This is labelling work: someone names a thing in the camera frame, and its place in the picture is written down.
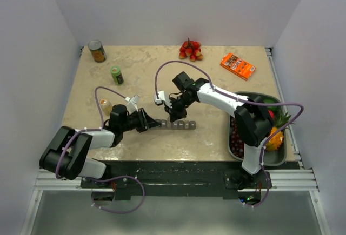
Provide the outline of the green lidded pill bottle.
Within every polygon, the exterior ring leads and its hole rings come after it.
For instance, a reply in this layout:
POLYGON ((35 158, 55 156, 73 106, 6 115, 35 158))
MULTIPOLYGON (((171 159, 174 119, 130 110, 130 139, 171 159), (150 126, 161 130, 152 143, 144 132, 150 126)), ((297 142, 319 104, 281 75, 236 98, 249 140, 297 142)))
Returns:
POLYGON ((112 66, 110 68, 110 73, 116 85, 122 85, 124 83, 122 72, 119 66, 112 66))

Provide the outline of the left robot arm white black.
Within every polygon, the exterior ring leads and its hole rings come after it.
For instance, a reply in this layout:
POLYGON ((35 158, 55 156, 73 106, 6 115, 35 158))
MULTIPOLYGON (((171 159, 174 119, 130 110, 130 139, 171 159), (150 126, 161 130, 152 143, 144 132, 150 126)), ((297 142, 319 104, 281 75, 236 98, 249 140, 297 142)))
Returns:
POLYGON ((88 159, 91 149, 115 147, 123 139, 123 133, 136 130, 141 133, 159 127, 143 108, 129 113, 125 105, 115 105, 103 129, 75 130, 62 126, 57 131, 39 160, 39 167, 50 171, 56 178, 73 180, 77 177, 92 178, 99 187, 111 184, 112 174, 106 164, 88 159))

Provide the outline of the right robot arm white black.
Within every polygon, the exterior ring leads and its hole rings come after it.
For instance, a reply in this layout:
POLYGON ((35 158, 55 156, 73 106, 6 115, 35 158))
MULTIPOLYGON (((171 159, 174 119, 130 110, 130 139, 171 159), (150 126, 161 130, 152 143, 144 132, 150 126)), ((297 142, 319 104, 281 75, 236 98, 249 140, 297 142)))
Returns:
POLYGON ((179 90, 178 96, 172 98, 164 91, 156 91, 156 105, 164 105, 171 122, 185 118, 187 108, 194 102, 214 106, 229 114, 235 119, 245 148, 241 182, 248 188, 258 184, 258 172, 263 166, 264 142, 274 127, 274 120, 261 97, 237 95, 212 85, 210 80, 193 80, 185 72, 178 74, 172 82, 179 90))

